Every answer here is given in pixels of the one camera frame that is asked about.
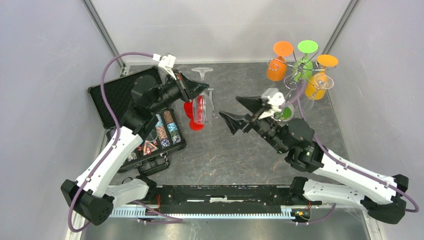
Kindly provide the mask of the red plastic wine glass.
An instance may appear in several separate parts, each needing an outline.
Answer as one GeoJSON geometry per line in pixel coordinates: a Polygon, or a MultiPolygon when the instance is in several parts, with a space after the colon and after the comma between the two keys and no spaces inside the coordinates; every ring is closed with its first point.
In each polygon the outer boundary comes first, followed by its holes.
{"type": "Polygon", "coordinates": [[[205,124],[201,118],[200,112],[195,112],[196,108],[193,106],[193,102],[184,102],[183,109],[185,115],[189,118],[189,128],[193,131],[202,130],[205,124]]]}

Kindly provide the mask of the clear wine glass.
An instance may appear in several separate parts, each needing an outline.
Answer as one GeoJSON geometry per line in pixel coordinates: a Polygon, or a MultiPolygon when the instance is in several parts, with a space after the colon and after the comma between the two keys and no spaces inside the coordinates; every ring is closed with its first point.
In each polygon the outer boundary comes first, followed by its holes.
{"type": "Polygon", "coordinates": [[[206,92],[202,92],[193,101],[193,121],[199,125],[208,124],[214,113],[214,104],[212,99],[212,91],[214,89],[208,86],[206,92]]]}
{"type": "Polygon", "coordinates": [[[320,100],[324,97],[327,90],[334,86],[334,80],[324,74],[317,73],[309,82],[309,97],[312,100],[320,100]]]}

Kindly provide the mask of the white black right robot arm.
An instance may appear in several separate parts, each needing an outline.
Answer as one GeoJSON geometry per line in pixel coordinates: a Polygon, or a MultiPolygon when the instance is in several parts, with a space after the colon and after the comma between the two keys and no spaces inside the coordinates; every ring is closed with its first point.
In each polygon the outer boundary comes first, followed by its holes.
{"type": "Polygon", "coordinates": [[[365,210],[375,220],[392,225],[405,216],[409,186],[406,176],[379,174],[340,157],[316,139],[315,131],[302,118],[295,117],[280,125],[273,116],[268,116],[271,105],[260,97],[239,96],[237,101],[248,109],[248,114],[219,112],[232,134],[253,130],[278,154],[283,154],[292,168],[334,180],[331,184],[294,178],[288,191],[293,203],[307,200],[355,207],[365,210]]]}

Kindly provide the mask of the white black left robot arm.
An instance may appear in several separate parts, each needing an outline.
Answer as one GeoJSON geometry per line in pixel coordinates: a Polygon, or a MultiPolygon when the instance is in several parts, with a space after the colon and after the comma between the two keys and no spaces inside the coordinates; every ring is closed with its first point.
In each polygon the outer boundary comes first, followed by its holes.
{"type": "Polygon", "coordinates": [[[157,190],[139,178],[121,185],[110,182],[130,153],[155,128],[157,114],[177,100],[194,100],[208,88],[209,84],[190,80],[177,70],[166,76],[164,84],[152,75],[142,75],[133,84],[128,109],[121,120],[117,120],[107,99],[103,100],[115,121],[115,133],[86,171],[76,180],[66,179],[60,187],[69,206],[71,231],[78,231],[72,225],[73,212],[98,226],[117,207],[137,200],[145,204],[156,200],[157,190]]]}

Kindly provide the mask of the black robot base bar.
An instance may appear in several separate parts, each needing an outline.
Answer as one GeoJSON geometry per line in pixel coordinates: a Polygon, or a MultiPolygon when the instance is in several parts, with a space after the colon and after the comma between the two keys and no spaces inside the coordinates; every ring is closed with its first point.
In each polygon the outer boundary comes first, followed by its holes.
{"type": "Polygon", "coordinates": [[[157,185],[141,201],[164,214],[277,214],[282,206],[322,205],[276,184],[157,185]]]}

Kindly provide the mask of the orange plastic wine glass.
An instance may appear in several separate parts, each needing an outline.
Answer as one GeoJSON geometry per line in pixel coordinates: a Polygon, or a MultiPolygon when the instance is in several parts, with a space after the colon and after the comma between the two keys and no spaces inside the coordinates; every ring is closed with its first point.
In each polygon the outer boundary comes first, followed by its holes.
{"type": "Polygon", "coordinates": [[[273,45],[273,52],[276,57],[270,59],[267,63],[266,76],[269,80],[278,82],[285,77],[287,71],[285,57],[290,56],[293,50],[293,45],[288,41],[278,41],[273,45]]]}

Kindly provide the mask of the green plastic wine glass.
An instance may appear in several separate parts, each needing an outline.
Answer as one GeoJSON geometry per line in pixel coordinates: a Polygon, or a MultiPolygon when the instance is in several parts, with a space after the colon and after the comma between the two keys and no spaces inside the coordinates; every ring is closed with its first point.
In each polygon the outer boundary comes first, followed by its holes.
{"type": "Polygon", "coordinates": [[[309,79],[313,75],[313,57],[319,49],[317,42],[313,40],[302,40],[298,43],[297,49],[303,53],[303,56],[296,61],[293,69],[293,80],[297,83],[300,79],[309,79]]]}

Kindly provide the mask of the yellow plastic wine glass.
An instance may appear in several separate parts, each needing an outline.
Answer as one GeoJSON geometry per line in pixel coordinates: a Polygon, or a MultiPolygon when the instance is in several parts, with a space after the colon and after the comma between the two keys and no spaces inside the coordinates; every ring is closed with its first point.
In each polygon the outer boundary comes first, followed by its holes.
{"type": "Polygon", "coordinates": [[[307,85],[304,90],[304,95],[312,100],[322,99],[327,90],[334,87],[335,83],[327,72],[335,68],[339,60],[330,54],[321,54],[316,59],[315,73],[308,79],[307,85]]]}

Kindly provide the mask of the blue poker chip row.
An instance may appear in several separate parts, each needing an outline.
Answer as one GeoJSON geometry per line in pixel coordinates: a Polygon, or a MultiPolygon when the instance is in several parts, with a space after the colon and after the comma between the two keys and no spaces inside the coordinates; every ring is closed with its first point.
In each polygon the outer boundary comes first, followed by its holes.
{"type": "Polygon", "coordinates": [[[179,133],[177,124],[175,122],[170,122],[170,123],[167,124],[167,129],[170,133],[172,143],[173,144],[180,143],[182,138],[181,138],[181,135],[179,133]]]}

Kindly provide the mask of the clear round dealer button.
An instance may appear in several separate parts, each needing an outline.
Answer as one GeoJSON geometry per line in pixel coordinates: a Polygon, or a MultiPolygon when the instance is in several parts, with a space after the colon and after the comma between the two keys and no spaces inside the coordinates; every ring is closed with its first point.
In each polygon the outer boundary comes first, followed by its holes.
{"type": "Polygon", "coordinates": [[[156,130],[152,130],[150,133],[149,133],[149,135],[145,138],[145,141],[147,141],[147,142],[154,142],[154,141],[156,141],[157,140],[157,138],[158,138],[158,133],[157,133],[157,131],[156,130]]]}

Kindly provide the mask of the orange poker chip row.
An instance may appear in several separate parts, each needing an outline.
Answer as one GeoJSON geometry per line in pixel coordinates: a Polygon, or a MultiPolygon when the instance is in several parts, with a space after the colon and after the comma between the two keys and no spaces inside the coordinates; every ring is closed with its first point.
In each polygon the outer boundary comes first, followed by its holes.
{"type": "Polygon", "coordinates": [[[167,124],[171,122],[175,122],[174,117],[170,110],[164,111],[160,114],[156,114],[157,123],[155,125],[158,139],[160,141],[160,145],[162,148],[170,147],[171,145],[175,145],[172,142],[171,135],[167,128],[167,124]]]}

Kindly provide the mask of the triangular red dice holder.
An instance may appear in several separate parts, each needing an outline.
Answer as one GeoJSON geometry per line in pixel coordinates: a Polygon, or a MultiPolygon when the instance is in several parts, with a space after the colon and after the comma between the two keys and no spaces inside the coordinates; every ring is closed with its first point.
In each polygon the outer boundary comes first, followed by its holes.
{"type": "Polygon", "coordinates": [[[146,155],[150,155],[153,152],[157,151],[159,148],[153,144],[152,142],[149,141],[145,141],[143,146],[142,146],[142,153],[144,156],[146,155]]]}

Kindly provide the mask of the black poker chip case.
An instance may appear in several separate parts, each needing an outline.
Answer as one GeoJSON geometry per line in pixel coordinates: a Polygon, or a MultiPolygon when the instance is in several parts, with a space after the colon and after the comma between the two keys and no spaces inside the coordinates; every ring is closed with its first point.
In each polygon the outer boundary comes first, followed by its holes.
{"type": "Polygon", "coordinates": [[[137,169],[141,175],[149,176],[170,166],[171,153],[183,150],[187,142],[176,120],[175,111],[170,106],[156,106],[156,88],[171,81],[167,76],[162,80],[159,68],[149,67],[142,71],[132,73],[104,84],[88,88],[88,94],[96,108],[103,127],[108,131],[108,140],[117,145],[124,144],[128,138],[135,147],[123,161],[118,172],[137,169]],[[181,142],[170,147],[162,148],[159,137],[154,142],[158,147],[152,154],[143,155],[143,144],[152,130],[156,130],[158,119],[156,114],[171,111],[176,122],[181,142]]]}

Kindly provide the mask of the aluminium frame rail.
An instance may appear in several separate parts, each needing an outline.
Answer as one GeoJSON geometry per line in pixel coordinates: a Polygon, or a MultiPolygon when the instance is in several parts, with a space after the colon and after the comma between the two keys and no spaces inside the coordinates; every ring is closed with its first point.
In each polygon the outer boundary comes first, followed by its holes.
{"type": "Polygon", "coordinates": [[[100,33],[103,41],[105,42],[108,50],[113,57],[117,57],[120,53],[116,47],[114,41],[112,40],[111,35],[109,34],[106,25],[104,24],[99,12],[97,11],[92,0],[82,0],[84,7],[86,8],[89,16],[91,17],[94,25],[96,26],[98,32],[100,33]]]}

